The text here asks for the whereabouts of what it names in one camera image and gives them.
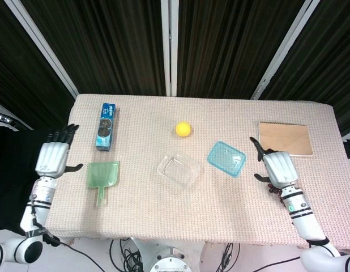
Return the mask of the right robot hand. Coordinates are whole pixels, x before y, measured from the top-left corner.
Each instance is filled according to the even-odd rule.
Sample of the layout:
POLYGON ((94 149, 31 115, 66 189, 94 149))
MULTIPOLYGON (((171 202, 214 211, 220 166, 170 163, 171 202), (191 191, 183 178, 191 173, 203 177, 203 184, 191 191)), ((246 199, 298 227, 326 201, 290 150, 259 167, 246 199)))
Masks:
POLYGON ((255 138, 250 137, 250 140, 257 149, 258 161, 264 163, 268 173, 266 177, 255 173, 254 177, 258 181, 270 183, 274 188, 278 189, 296 184, 298 174, 289 153, 286 151, 275 151, 270 148, 265 150, 255 138))

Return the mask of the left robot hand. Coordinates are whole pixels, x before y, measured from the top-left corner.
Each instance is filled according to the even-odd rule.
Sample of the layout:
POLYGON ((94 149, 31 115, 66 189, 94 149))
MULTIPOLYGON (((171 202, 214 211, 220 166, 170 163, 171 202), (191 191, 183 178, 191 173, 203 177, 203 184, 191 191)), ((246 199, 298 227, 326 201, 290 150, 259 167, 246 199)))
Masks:
POLYGON ((83 167, 82 163, 76 166, 66 165, 68 153, 78 128, 79 125, 70 124, 48 134, 45 143, 41 146, 35 167, 39 177, 57 179, 64 173, 76 172, 83 167))

